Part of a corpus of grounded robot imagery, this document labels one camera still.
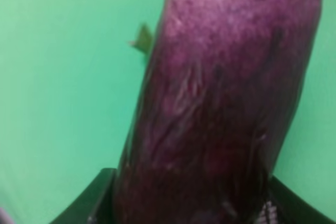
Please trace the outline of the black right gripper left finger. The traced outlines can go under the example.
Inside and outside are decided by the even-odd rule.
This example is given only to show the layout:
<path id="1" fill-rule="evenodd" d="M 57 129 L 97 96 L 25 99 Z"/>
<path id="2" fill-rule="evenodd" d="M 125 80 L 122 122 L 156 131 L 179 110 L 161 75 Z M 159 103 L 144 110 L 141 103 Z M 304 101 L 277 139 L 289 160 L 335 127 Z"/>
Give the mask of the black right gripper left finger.
<path id="1" fill-rule="evenodd" d="M 115 174 L 115 168 L 103 168 L 51 223 L 115 223 L 112 213 L 112 186 Z"/>

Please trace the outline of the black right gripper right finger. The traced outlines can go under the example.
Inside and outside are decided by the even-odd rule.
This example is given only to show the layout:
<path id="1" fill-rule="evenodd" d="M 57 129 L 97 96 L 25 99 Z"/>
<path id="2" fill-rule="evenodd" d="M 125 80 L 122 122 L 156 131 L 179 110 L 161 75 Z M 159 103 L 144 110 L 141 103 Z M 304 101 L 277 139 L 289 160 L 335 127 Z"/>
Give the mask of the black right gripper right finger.
<path id="1" fill-rule="evenodd" d="M 313 208 L 274 176 L 254 223 L 332 224 L 335 221 Z"/>

